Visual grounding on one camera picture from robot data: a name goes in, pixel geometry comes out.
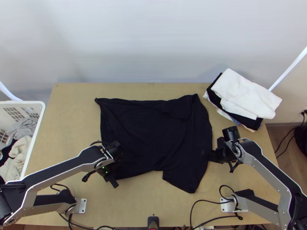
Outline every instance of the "folded black clothing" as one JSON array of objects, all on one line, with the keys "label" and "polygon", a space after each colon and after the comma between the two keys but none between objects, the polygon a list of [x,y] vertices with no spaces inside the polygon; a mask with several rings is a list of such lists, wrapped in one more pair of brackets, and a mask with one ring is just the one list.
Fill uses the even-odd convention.
[{"label": "folded black clothing", "polygon": [[207,93],[209,96],[210,101],[215,104],[219,109],[223,110],[225,113],[227,113],[229,116],[240,122],[242,125],[245,125],[246,127],[252,129],[252,130],[258,130],[261,122],[263,121],[263,118],[257,117],[256,120],[250,119],[248,117],[244,117],[235,113],[227,112],[223,109],[221,106],[221,98],[218,97],[215,92],[211,89],[212,86],[215,84],[215,82],[219,79],[219,77],[223,73],[220,73],[219,76],[214,80],[214,82],[207,88]]},{"label": "folded black clothing", "polygon": [[197,94],[173,100],[95,99],[101,138],[118,141],[124,153],[115,179],[163,171],[163,179],[194,193],[207,169],[212,130]]}]

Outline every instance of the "wooden table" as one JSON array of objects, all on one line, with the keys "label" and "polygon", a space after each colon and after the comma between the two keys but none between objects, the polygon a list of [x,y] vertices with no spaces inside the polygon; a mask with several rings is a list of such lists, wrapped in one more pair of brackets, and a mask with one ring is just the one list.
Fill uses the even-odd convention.
[{"label": "wooden table", "polygon": [[[202,96],[207,83],[69,83],[56,84],[46,108],[36,143],[32,151],[26,174],[75,157],[100,136],[100,109],[94,102],[96,97],[122,98],[128,100],[169,100],[187,94],[198,93],[209,113],[213,130],[213,148],[222,129],[234,123],[220,116],[216,108]],[[277,161],[266,126],[255,133],[238,127],[241,137],[256,141],[274,164]],[[222,184],[235,191],[253,189],[256,196],[278,203],[279,194],[249,165],[240,165],[229,173],[227,164],[210,162],[195,194],[184,192],[162,179],[162,172],[152,171],[133,178],[119,180],[114,189],[98,174],[87,183],[81,181],[81,172],[61,183],[67,185],[76,197],[87,198],[85,214],[75,214],[73,219],[86,226],[97,227],[145,227],[147,217],[155,214],[162,227],[189,225],[189,214],[198,199],[219,201],[218,188]],[[54,193],[49,188],[40,194]],[[194,226],[214,217],[226,215],[220,205],[198,203],[193,211]],[[210,225],[244,225],[268,223],[254,213],[242,214],[243,220],[227,218],[216,220]],[[56,212],[24,217],[18,223],[32,225],[67,226]]]}]

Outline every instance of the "folded white cloth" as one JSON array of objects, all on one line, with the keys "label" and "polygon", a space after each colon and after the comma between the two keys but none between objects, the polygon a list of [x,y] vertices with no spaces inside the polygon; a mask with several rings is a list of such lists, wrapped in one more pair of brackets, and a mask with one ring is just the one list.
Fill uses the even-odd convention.
[{"label": "folded white cloth", "polygon": [[226,69],[211,88],[221,98],[221,106],[230,113],[256,120],[272,119],[282,99],[235,71]]},{"label": "folded white cloth", "polygon": [[12,146],[9,156],[14,159],[8,158],[4,165],[0,167],[0,176],[5,182],[20,179],[31,140],[30,136],[25,136]]}]

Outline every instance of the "black cable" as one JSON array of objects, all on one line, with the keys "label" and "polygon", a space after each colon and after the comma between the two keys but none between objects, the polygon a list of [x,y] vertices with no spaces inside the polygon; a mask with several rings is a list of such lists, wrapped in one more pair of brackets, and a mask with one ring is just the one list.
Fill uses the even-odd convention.
[{"label": "black cable", "polygon": [[266,227],[263,224],[261,226],[263,227],[264,230],[267,230]]},{"label": "black cable", "polygon": [[208,221],[206,221],[206,222],[203,222],[203,223],[201,223],[200,225],[197,225],[195,228],[192,228],[192,230],[193,230],[193,229],[196,229],[196,228],[199,228],[199,227],[201,227],[201,226],[203,226],[203,225],[205,225],[205,224],[207,224],[207,223],[209,223],[209,222],[211,222],[211,221],[219,220],[219,219],[224,219],[224,218],[230,218],[230,217],[237,217],[239,220],[243,220],[243,217],[239,216],[239,215],[235,212],[235,215],[232,215],[232,216],[216,217],[216,218],[213,218],[213,219],[208,220]]},{"label": "black cable", "polygon": [[227,187],[227,188],[231,189],[231,191],[234,193],[234,190],[233,190],[231,187],[229,187],[228,185],[223,184],[223,185],[221,185],[220,188],[218,189],[218,191],[219,191],[221,197],[224,198],[225,200],[231,200],[231,201],[233,201],[233,199],[226,198],[226,197],[224,197],[224,196],[222,195],[221,189],[222,189],[223,187]]},{"label": "black cable", "polygon": [[[301,112],[301,114],[303,115],[303,122],[301,123],[300,126],[302,126],[302,125],[304,124],[304,121],[305,121],[305,113],[304,113],[304,112]],[[274,153],[276,153],[276,152],[279,150],[279,148],[280,148],[282,142],[283,142],[283,141],[285,140],[285,138],[289,135],[289,133],[290,133],[292,130],[296,129],[296,128],[297,128],[297,127],[290,129],[290,131],[289,131],[289,132],[284,136],[284,138],[280,141],[280,143],[279,143],[277,149],[274,151]]]},{"label": "black cable", "polygon": [[69,217],[68,217],[68,227],[69,227],[69,230],[73,230],[73,227],[70,225],[70,222],[71,222],[71,218],[73,217],[73,214],[70,214]]},{"label": "black cable", "polygon": [[55,188],[53,187],[54,185],[64,187],[64,188],[66,188],[66,189],[71,193],[70,189],[69,189],[67,186],[62,185],[62,184],[53,184],[53,185],[51,185],[50,188],[53,189],[53,190],[55,190],[55,191],[60,192],[59,189],[55,189]]},{"label": "black cable", "polygon": [[102,141],[94,141],[93,143],[90,144],[90,146],[92,146],[94,144],[98,144],[98,143],[102,143]]},{"label": "black cable", "polygon": [[[87,230],[93,230],[92,228],[87,228],[87,227],[84,227],[84,226],[81,226],[81,225],[78,225],[76,223],[73,223],[71,221],[71,218],[72,218],[72,214],[69,215],[70,219],[66,219],[64,216],[62,216],[60,213],[59,213],[60,217],[65,220],[66,222],[68,222],[68,226],[71,224],[71,225],[74,225],[74,226],[77,226],[79,228],[82,228],[82,229],[87,229]],[[103,226],[100,226],[99,228],[97,228],[96,230],[100,229],[100,228],[109,228],[109,229],[112,229],[112,230],[116,230],[115,228],[112,228],[110,226],[107,226],[107,225],[103,225]]]},{"label": "black cable", "polygon": [[288,148],[288,146],[289,146],[289,144],[290,144],[290,142],[291,142],[291,140],[292,140],[293,138],[294,138],[294,136],[291,137],[291,139],[288,141],[288,144],[287,144],[285,150],[284,150],[280,155],[278,155],[278,156],[276,157],[276,159],[277,159],[278,157],[280,157],[281,155],[283,155],[283,154],[287,151],[287,148]]},{"label": "black cable", "polygon": [[226,197],[224,197],[224,196],[222,195],[221,189],[222,189],[223,187],[227,187],[227,188],[231,189],[231,191],[232,191],[233,193],[234,193],[234,190],[233,190],[230,186],[225,185],[225,184],[223,184],[223,185],[220,186],[220,188],[219,188],[219,193],[220,193],[221,197],[224,198],[224,199],[227,200],[227,201],[225,201],[225,202],[214,202],[214,201],[210,201],[210,200],[197,200],[197,201],[194,202],[194,204],[192,205],[192,208],[191,208],[191,212],[190,212],[190,228],[191,228],[191,230],[196,229],[196,228],[198,228],[198,227],[201,227],[201,226],[203,226],[203,225],[205,225],[205,224],[207,224],[207,223],[209,223],[209,222],[211,222],[211,221],[218,220],[218,219],[223,219],[223,218],[237,217],[239,220],[243,220],[243,217],[239,216],[239,215],[235,212],[235,213],[234,213],[235,215],[232,215],[232,216],[221,216],[221,217],[216,217],[216,218],[213,218],[213,219],[211,219],[211,220],[208,220],[208,221],[206,221],[206,222],[203,222],[203,223],[197,225],[196,227],[192,228],[192,211],[193,211],[193,208],[194,208],[195,204],[197,204],[198,202],[200,202],[200,201],[205,201],[205,202],[209,202],[209,203],[213,203],[213,204],[225,204],[225,203],[233,202],[233,199],[226,198]]},{"label": "black cable", "polygon": [[190,228],[191,229],[193,229],[192,228],[192,211],[193,211],[195,204],[197,204],[200,201],[209,202],[209,203],[213,203],[213,204],[225,204],[225,203],[231,202],[232,200],[225,201],[225,202],[214,202],[214,201],[210,201],[210,200],[197,200],[197,201],[195,201],[194,204],[192,205],[192,208],[191,208],[191,211],[190,211]]},{"label": "black cable", "polygon": [[110,229],[114,230],[114,228],[107,226],[107,225],[100,226],[100,227],[96,228],[96,230],[99,230],[100,228],[110,228]]}]

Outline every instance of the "white laundry basket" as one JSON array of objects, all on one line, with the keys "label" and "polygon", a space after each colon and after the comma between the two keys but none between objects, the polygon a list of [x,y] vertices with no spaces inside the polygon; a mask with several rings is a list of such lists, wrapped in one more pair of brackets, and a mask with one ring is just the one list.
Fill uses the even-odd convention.
[{"label": "white laundry basket", "polygon": [[0,102],[0,149],[10,145],[12,137],[6,134],[6,131],[14,129],[14,125],[21,118],[38,118],[38,122],[32,137],[31,144],[26,156],[25,164],[20,175],[22,179],[31,156],[34,142],[40,128],[41,120],[45,111],[45,103],[40,101],[4,101]]}]

